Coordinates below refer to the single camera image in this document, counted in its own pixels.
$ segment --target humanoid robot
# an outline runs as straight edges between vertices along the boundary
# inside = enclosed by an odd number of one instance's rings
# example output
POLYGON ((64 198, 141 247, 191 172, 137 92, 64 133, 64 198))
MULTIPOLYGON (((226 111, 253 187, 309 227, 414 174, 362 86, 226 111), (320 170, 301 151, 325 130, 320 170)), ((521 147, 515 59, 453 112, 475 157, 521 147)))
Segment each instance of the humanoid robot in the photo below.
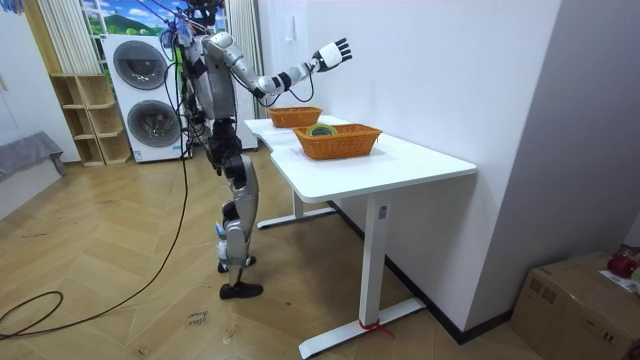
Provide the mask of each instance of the humanoid robot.
MULTIPOLYGON (((217 6, 216 1, 191 0, 184 14, 192 25, 206 27, 213 25, 217 6)), ((182 99, 190 123, 213 120, 211 135, 200 142, 207 148, 207 156, 217 174, 224 174, 229 181, 232 194, 232 199, 222 206, 226 259, 221 257, 218 271, 228 271, 229 283, 220 289, 220 298, 249 298, 263 291, 259 284, 241 281, 244 267, 255 262, 255 258, 249 256, 249 244, 258 210, 258 181, 251 159, 241 153, 242 146, 235 134, 233 78, 263 105, 270 106, 275 102, 274 97, 311 74, 332 70, 351 59, 351 50, 347 40, 342 39, 326 45, 311 59, 287 71, 260 76, 230 34, 207 35, 203 27, 189 26, 187 32, 181 31, 180 26, 177 28, 175 38, 184 60, 183 76, 187 79, 182 99)))

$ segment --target baseboard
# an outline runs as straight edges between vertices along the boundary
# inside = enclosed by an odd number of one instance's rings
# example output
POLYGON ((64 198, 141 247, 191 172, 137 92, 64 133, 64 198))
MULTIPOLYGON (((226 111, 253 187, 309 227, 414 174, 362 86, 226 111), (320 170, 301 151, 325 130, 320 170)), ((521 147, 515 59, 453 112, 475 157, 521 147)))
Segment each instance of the baseboard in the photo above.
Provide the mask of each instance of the baseboard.
MULTIPOLYGON (((333 201, 328 201, 327 204, 336 210, 336 213, 344 220, 344 222, 355 232, 360 239, 364 241, 364 231, 362 231, 358 225, 356 225, 351 218, 347 214, 345 214, 336 203, 333 201)), ((393 272, 400 281, 413 293, 415 297, 422 300, 426 305, 427 309, 431 312, 433 317, 438 320, 440 325, 451 335, 451 337, 459 344, 463 345, 476 337, 492 330, 499 325, 502 325, 511 319, 511 315, 513 314, 513 310, 509 310, 505 313, 502 313, 496 317, 493 317, 481 324, 478 324, 472 327, 469 330, 462 331, 460 330, 454 323, 449 319, 445 313, 440 310, 440 308, 433 302, 429 297, 422 291, 420 288, 405 274, 398 265, 396 265, 388 256, 385 256, 384 259, 385 265, 393 272)))

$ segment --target red object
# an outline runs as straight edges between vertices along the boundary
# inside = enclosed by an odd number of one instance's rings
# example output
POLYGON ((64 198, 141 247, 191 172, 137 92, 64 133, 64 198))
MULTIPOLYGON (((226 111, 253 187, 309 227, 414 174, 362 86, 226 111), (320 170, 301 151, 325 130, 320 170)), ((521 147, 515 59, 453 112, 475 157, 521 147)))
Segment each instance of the red object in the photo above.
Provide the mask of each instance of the red object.
POLYGON ((374 324, 371 325, 362 325, 362 321, 358 320, 358 323, 360 324, 360 327, 363 328, 364 330, 382 330, 384 332, 386 332, 387 334, 389 334, 392 338, 396 338, 395 335, 393 335, 393 333, 391 331, 389 331, 389 329, 387 329, 386 327, 380 325, 380 320, 376 321, 374 324))
POLYGON ((638 261, 629 256, 614 255, 607 263, 607 268, 618 276, 628 278, 638 268, 638 261))

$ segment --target dryer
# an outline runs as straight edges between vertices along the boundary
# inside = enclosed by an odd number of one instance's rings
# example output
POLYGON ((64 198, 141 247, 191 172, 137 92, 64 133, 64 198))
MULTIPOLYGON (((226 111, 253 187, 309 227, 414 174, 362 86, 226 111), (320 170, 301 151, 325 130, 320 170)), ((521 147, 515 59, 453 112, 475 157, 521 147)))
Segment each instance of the dryer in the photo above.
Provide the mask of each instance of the dryer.
POLYGON ((109 34, 102 46, 136 162, 179 158, 187 136, 171 105, 178 100, 175 66, 163 53, 170 50, 155 36, 109 34))

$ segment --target orange basket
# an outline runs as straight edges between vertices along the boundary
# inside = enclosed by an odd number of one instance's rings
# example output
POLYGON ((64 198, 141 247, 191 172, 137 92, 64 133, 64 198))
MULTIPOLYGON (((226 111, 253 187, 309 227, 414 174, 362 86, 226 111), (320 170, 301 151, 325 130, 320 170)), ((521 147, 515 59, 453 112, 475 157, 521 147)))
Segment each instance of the orange basket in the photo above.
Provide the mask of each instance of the orange basket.
POLYGON ((275 127, 299 127, 317 123, 322 109, 314 107, 271 108, 267 109, 267 112, 275 127))
POLYGON ((369 155, 381 130, 360 124, 334 125, 335 135, 308 136, 306 127, 293 129, 304 153, 312 159, 339 159, 369 155))

